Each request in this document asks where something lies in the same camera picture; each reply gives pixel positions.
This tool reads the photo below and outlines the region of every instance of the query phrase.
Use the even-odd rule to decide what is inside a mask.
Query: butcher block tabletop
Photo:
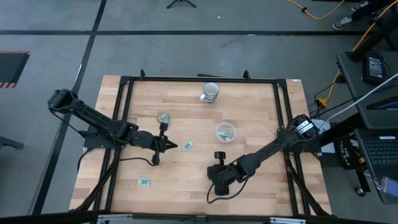
[[[96,110],[112,117],[121,76],[105,75],[99,90]],[[286,80],[293,117],[308,114],[307,103],[300,80]],[[243,154],[255,152],[269,144],[276,136],[277,110],[272,84],[218,83],[220,93],[214,103],[200,100],[204,82],[135,81],[127,121],[139,130],[159,134],[156,116],[170,115],[165,135],[178,144],[160,154],[159,166],[145,161],[131,160],[119,163],[111,212],[156,214],[205,215],[258,215],[292,216],[289,188],[281,152],[264,161],[251,177],[244,190],[234,199],[207,204],[206,194],[211,181],[206,168],[217,164],[214,152],[224,151],[228,164]],[[124,108],[127,85],[123,91],[121,111]],[[279,90],[284,121],[287,116],[282,89]],[[217,124],[229,122],[237,135],[229,143],[217,139]],[[193,141],[187,151],[182,146]],[[126,146],[121,159],[130,157],[152,158],[153,151]],[[76,208],[98,182],[104,149],[94,149],[82,160],[73,191],[70,208]],[[310,153],[300,155],[305,183],[322,208],[330,211],[325,182],[319,160]],[[138,184],[140,177],[150,179],[150,187]],[[230,195],[241,184],[230,185]],[[108,185],[103,190],[100,208],[104,208]],[[300,191],[296,186],[298,209],[303,213]],[[215,198],[214,189],[210,200]]]

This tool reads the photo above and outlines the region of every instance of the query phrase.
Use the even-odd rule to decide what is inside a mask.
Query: metal rod
[[[120,102],[122,99],[123,95],[123,87],[126,84],[126,82],[123,82],[123,79],[120,79],[119,83],[119,89],[118,89],[118,95],[116,96],[116,102],[114,104],[114,109],[113,109],[113,115],[112,119],[117,119],[119,115],[119,109],[120,109]],[[105,149],[105,154],[104,154],[104,159],[102,161],[102,166],[101,166],[101,172],[99,175],[99,180],[104,176],[106,170],[108,169],[108,164],[109,164],[109,156],[111,155],[111,149]],[[100,208],[100,203],[101,203],[101,196],[102,196],[102,190],[99,193],[99,195],[95,198],[94,205],[93,205],[93,210],[97,210]]]
[[[276,112],[278,114],[278,122],[279,128],[284,128],[284,117],[282,115],[282,108],[280,106],[280,98],[279,98],[279,91],[278,91],[278,84],[275,82],[273,83],[274,87],[274,96],[275,96],[275,105],[276,105]],[[284,154],[284,161],[285,161],[285,168],[286,168],[286,177],[287,177],[287,185],[289,186],[289,193],[290,193],[290,204],[292,205],[292,213],[293,216],[299,213],[299,209],[297,206],[297,199],[294,190],[294,183],[292,177],[289,175],[289,170],[287,167],[287,161],[289,158],[289,153],[286,150],[282,151]]]
[[[134,80],[141,80],[141,77],[132,77]],[[148,77],[144,76],[141,81],[159,82],[226,82],[226,83],[276,83],[275,79],[267,78],[220,78],[220,77]]]
[[[282,85],[282,91],[284,93],[284,101],[285,101],[287,119],[289,121],[291,121],[293,119],[293,115],[292,115],[292,107],[290,106],[289,92],[287,91],[287,85]],[[298,154],[296,152],[294,153],[294,161],[296,163],[296,169],[297,169],[298,177],[300,178],[302,183],[305,185],[303,167],[302,167],[302,164],[301,164],[300,154]],[[308,204],[307,199],[304,197],[304,193],[303,192],[301,192],[301,198],[303,200],[304,214],[310,215],[311,214],[310,205]]]
[[[123,110],[123,116],[122,116],[123,121],[127,121],[127,118],[129,115],[133,84],[134,84],[133,78],[129,77],[129,88],[127,90],[126,102],[124,104],[124,110]],[[120,155],[121,155],[121,149],[114,149],[114,157],[113,157],[114,161],[119,161]],[[105,203],[105,209],[107,209],[107,210],[110,210],[111,206],[112,206],[113,192],[114,192],[114,186],[116,184],[117,174],[118,174],[118,167],[116,166],[116,168],[111,176],[111,180],[109,182],[108,195],[106,197],[106,203]]]

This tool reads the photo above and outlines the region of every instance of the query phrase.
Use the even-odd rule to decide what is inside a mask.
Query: laptop keyboard
[[[363,140],[372,165],[398,165],[398,140]]]

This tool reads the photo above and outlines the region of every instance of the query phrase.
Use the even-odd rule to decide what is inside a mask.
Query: small plastic cup
[[[228,122],[222,122],[216,127],[216,137],[222,142],[230,142],[236,136],[236,128]]]

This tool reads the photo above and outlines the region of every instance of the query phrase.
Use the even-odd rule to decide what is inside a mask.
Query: gray floor
[[[108,0],[100,30],[331,30],[332,21],[350,12],[344,4],[322,21],[302,15],[280,1],[193,0],[197,9],[183,3],[166,10],[166,0]],[[300,1],[314,14],[323,15],[336,2]],[[91,30],[100,1],[0,2],[1,29]],[[366,23],[351,30],[364,30]],[[308,104],[329,85],[337,71],[336,54],[351,50],[359,37],[281,37],[228,35],[97,36],[79,96],[94,106],[103,75],[194,76],[197,73],[241,77],[302,79]],[[0,152],[0,217],[25,215],[42,175],[59,122],[46,109],[55,89],[71,88],[88,36],[0,35],[1,50],[30,50],[32,55],[15,89],[0,89],[0,135],[25,143],[23,151]],[[381,42],[376,50],[388,50]],[[337,85],[330,105],[350,98]],[[354,113],[354,110],[335,121]],[[72,119],[78,129],[86,125]],[[76,162],[83,140],[68,130],[44,213],[68,209],[76,178]],[[360,198],[351,171],[323,170],[333,213],[343,218],[394,223],[398,206],[383,205],[377,193]]]

